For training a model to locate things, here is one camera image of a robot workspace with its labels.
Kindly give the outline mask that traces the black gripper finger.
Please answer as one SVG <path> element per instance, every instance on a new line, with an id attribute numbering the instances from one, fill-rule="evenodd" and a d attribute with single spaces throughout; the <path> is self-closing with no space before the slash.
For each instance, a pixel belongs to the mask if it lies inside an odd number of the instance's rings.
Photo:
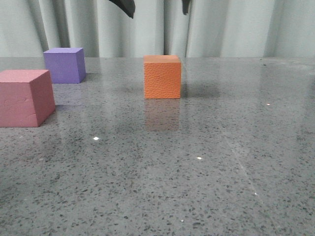
<path id="1" fill-rule="evenodd" d="M 134 0 L 110 0 L 117 5 L 127 16 L 133 19 L 135 13 Z"/>
<path id="2" fill-rule="evenodd" d="M 187 15 L 189 12 L 190 2 L 191 0 L 182 0 L 182 11 L 184 15 Z"/>

